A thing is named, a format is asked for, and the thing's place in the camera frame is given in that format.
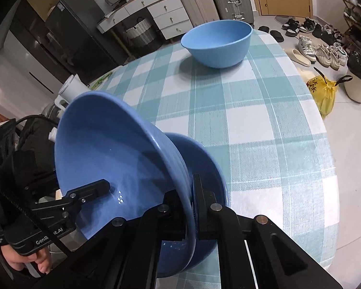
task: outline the tiled floor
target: tiled floor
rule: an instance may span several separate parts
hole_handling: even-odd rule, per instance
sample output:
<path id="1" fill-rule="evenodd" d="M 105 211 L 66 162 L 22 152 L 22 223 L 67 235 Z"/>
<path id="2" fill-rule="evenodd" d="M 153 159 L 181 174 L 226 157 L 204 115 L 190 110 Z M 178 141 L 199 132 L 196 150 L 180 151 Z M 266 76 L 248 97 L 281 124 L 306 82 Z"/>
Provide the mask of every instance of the tiled floor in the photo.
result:
<path id="1" fill-rule="evenodd" d="M 280 31 L 285 38 L 280 43 L 282 48 L 297 46 L 298 40 L 285 36 L 285 31 L 274 16 L 258 16 L 254 25 L 256 29 L 264 25 Z M 315 66 L 331 80 L 337 80 L 347 73 L 347 67 L 335 71 L 319 63 L 308 68 L 298 63 L 295 65 L 316 73 Z M 349 99 L 342 85 L 337 92 L 333 111 L 324 123 L 335 159 L 340 191 L 337 252 L 328 271 L 344 289 L 354 289 L 361 282 L 361 104 Z"/>

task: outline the blue bowl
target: blue bowl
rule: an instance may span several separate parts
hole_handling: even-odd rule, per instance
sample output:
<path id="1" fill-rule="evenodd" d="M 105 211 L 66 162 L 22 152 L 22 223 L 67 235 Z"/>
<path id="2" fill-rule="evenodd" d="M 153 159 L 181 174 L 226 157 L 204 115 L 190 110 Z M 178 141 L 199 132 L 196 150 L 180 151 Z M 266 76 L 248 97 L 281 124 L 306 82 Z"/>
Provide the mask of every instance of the blue bowl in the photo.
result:
<path id="1" fill-rule="evenodd" d="M 114 217 L 130 220 L 176 189 L 186 214 L 187 236 L 163 242 L 158 277 L 172 276 L 190 262 L 195 249 L 191 179 L 174 144 L 135 110 L 106 92 L 81 94 L 67 107 L 55 143 L 56 174 L 62 194 L 99 179 L 110 194 L 82 206 L 76 224 L 92 237 Z"/>
<path id="2" fill-rule="evenodd" d="M 203 65 L 226 68 L 245 58 L 251 33 L 252 27 L 243 21 L 212 21 L 191 29 L 180 43 Z"/>
<path id="3" fill-rule="evenodd" d="M 195 140 L 180 134 L 166 133 L 166 136 L 174 143 L 186 163 L 190 176 L 199 174 L 205 189 L 215 194 L 217 202 L 227 205 L 226 183 L 218 164 L 206 151 L 203 145 Z M 184 271 L 193 268 L 202 262 L 216 247 L 215 240 L 196 240 L 193 258 Z"/>

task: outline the yellow plastic bag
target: yellow plastic bag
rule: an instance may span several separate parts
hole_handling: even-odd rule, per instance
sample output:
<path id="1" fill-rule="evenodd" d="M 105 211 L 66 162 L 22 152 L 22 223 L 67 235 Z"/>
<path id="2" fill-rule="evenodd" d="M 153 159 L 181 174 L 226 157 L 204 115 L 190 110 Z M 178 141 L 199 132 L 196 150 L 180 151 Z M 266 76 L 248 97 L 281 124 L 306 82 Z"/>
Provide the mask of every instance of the yellow plastic bag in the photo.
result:
<path id="1" fill-rule="evenodd" d="M 341 77 L 337 82 L 329 80 L 318 69 L 314 69 L 320 74 L 320 76 L 310 79 L 306 85 L 309 88 L 314 101 L 317 104 L 318 110 L 324 119 L 333 110 L 334 101 L 336 99 L 336 92 L 338 84 L 351 80 L 353 77 L 345 75 Z"/>

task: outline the blue and white tablecloth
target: blue and white tablecloth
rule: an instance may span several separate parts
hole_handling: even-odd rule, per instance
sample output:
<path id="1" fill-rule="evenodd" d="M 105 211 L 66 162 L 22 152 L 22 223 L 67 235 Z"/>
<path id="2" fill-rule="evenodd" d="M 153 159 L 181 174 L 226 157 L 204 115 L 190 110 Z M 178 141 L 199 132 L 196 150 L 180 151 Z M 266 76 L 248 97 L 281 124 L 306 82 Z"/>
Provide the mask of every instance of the blue and white tablecloth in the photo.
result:
<path id="1" fill-rule="evenodd" d="M 220 165 L 229 206 L 268 216 L 323 267 L 336 251 L 338 184 L 317 106 L 274 38 L 254 30 L 242 63 L 196 62 L 180 44 L 146 55 L 98 88 L 164 132 L 202 143 Z M 218 252 L 160 288 L 219 288 Z"/>

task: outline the screw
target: screw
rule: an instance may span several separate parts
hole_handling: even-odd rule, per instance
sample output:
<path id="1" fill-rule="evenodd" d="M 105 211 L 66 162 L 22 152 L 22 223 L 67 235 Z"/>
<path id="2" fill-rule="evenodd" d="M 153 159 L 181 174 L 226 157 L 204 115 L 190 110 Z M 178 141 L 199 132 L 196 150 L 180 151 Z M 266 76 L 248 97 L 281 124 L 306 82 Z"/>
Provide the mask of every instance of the screw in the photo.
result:
<path id="1" fill-rule="evenodd" d="M 123 217 L 115 217 L 112 221 L 111 224 L 114 227 L 119 227 L 122 226 L 124 224 L 124 218 Z"/>
<path id="2" fill-rule="evenodd" d="M 268 218 L 265 215 L 258 215 L 256 221 L 261 225 L 265 225 L 268 223 Z"/>
<path id="3" fill-rule="evenodd" d="M 220 211 L 222 209 L 222 206 L 219 203 L 213 203 L 212 205 L 210 205 L 210 208 L 213 211 Z"/>
<path id="4" fill-rule="evenodd" d="M 160 211 L 161 213 L 166 213 L 169 209 L 170 208 L 167 204 L 161 204 L 160 206 L 158 206 L 158 211 Z"/>

